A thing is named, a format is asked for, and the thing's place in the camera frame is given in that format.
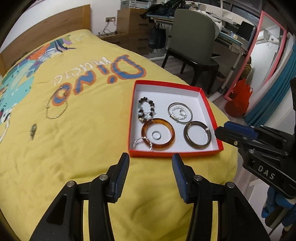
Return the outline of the blue white gloved hand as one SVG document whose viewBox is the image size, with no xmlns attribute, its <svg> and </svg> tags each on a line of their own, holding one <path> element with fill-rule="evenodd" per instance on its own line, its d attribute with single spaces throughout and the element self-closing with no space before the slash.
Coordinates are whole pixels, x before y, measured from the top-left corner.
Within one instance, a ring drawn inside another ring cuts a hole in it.
<svg viewBox="0 0 296 241">
<path fill-rule="evenodd" d="M 261 217 L 270 228 L 281 221 L 284 228 L 289 229 L 295 223 L 295 198 L 287 199 L 274 188 L 269 187 Z"/>
</svg>

